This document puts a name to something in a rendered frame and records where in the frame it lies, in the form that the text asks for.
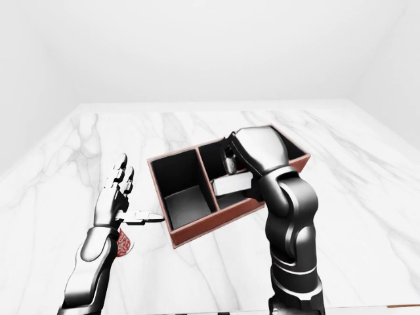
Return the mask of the red-brown desk caddy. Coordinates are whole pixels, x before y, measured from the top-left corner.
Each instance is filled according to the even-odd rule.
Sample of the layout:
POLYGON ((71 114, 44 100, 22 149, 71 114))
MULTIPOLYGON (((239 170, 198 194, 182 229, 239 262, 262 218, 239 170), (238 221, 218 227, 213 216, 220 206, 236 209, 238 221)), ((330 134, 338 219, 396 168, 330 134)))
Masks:
MULTIPOLYGON (((277 127, 287 148, 289 165, 299 173, 310 154, 277 127)), ((221 140, 192 146, 148 160, 151 176, 174 247, 178 247, 240 217, 266 207, 245 196, 247 190, 216 196, 211 181, 228 175, 221 157, 221 140)))

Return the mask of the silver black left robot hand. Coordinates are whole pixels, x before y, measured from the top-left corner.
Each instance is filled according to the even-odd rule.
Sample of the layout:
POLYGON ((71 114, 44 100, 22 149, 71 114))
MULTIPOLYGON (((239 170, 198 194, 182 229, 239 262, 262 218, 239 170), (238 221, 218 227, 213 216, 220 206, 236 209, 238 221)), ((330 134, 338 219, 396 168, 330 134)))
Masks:
POLYGON ((118 229, 121 223, 144 225, 162 222, 163 215, 140 210, 128 210, 129 197, 133 189, 134 169, 127 165, 127 155, 122 153, 116 160, 104 187, 101 189, 95 209, 94 225, 118 229))

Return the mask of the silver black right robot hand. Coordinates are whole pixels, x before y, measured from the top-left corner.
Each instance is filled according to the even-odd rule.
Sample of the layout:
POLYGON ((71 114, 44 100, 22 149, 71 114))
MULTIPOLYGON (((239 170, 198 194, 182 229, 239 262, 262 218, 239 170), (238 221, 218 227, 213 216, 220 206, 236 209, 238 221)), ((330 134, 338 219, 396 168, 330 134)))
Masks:
POLYGON ((289 165, 287 148, 272 126, 247 127, 234 131, 220 142, 220 152, 228 175, 244 166, 253 174, 251 188, 245 196, 262 201, 258 181, 264 175, 289 165))

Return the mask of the red patterned bowl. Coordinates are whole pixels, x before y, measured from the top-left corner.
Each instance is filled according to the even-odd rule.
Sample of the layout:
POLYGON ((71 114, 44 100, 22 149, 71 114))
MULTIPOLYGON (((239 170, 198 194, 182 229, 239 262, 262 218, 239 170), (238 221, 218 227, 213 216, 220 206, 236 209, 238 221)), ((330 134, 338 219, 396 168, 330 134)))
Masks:
POLYGON ((117 240, 117 257, 126 256, 134 247, 135 242, 130 240, 124 231, 119 229, 119 237, 117 240))

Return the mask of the white book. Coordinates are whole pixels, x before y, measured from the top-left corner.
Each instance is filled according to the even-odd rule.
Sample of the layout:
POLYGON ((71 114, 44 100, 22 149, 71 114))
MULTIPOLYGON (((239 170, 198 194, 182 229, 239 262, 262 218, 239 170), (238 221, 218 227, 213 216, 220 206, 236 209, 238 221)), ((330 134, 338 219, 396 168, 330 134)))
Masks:
POLYGON ((252 178, 251 172, 226 175, 212 180, 211 186, 216 196, 223 196, 250 189, 252 178))

